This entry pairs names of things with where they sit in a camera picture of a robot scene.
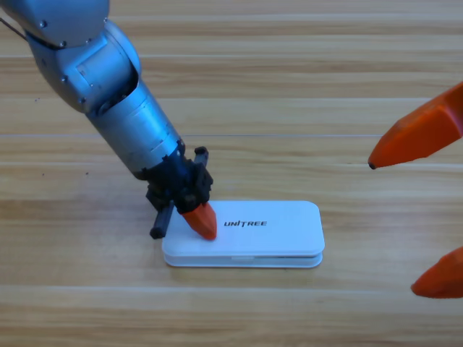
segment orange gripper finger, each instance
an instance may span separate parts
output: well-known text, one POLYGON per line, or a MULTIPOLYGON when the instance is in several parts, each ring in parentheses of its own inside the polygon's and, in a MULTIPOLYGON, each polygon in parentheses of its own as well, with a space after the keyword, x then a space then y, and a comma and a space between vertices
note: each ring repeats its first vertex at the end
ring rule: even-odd
POLYGON ((412 285, 412 292, 431 299, 463 298, 463 247, 443 256, 412 285))
POLYGON ((204 239, 214 240, 217 237, 216 213, 209 202, 199 205, 195 210, 182 214, 190 227, 204 239))
POLYGON ((368 158, 372 169, 426 158, 463 136, 463 82, 398 120, 368 158))

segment orange cone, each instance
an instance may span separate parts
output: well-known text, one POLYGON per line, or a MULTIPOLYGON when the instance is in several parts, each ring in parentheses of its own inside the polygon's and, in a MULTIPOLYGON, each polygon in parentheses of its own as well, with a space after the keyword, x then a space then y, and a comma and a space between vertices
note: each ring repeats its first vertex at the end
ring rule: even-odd
POLYGON ((206 240, 214 240, 217 237, 216 213, 209 202, 199 205, 195 210, 184 213, 183 218, 190 227, 206 240))
POLYGON ((368 158, 372 169, 426 158, 463 136, 463 82, 398 120, 368 158))
POLYGON ((463 247, 443 256, 412 285, 412 292, 431 299, 463 298, 463 247))

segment orange fingertip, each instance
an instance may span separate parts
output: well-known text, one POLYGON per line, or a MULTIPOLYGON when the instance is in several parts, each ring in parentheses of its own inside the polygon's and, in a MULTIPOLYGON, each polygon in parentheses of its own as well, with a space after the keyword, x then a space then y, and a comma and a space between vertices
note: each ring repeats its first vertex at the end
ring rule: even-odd
POLYGON ((371 168, 410 162, 463 136, 463 82, 398 120, 368 158, 371 168))
POLYGON ((442 257, 411 289, 415 295, 430 299, 463 298, 463 247, 442 257))
POLYGON ((217 237, 217 220, 216 213, 209 204, 199 205, 195 210, 182 214, 183 218, 190 225, 191 229, 196 231, 206 240, 214 240, 217 237))

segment logo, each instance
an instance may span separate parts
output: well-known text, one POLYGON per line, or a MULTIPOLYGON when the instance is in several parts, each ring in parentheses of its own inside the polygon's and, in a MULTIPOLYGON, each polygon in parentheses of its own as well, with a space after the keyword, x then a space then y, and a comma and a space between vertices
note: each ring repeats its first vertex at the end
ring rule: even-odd
POLYGON ((241 226, 244 228, 245 226, 266 226, 267 222, 243 222, 238 220, 237 222, 225 222, 224 226, 241 226))

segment wooden surface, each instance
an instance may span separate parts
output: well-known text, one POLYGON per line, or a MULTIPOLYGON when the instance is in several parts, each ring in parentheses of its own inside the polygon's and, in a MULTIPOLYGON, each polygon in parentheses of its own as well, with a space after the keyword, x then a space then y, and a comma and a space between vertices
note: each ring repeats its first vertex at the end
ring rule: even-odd
POLYGON ((461 0, 113 0, 213 199, 310 200, 313 270, 167 267, 154 214, 0 27, 0 346, 457 347, 409 286, 463 245, 463 142, 381 171, 381 134, 463 80, 461 0))

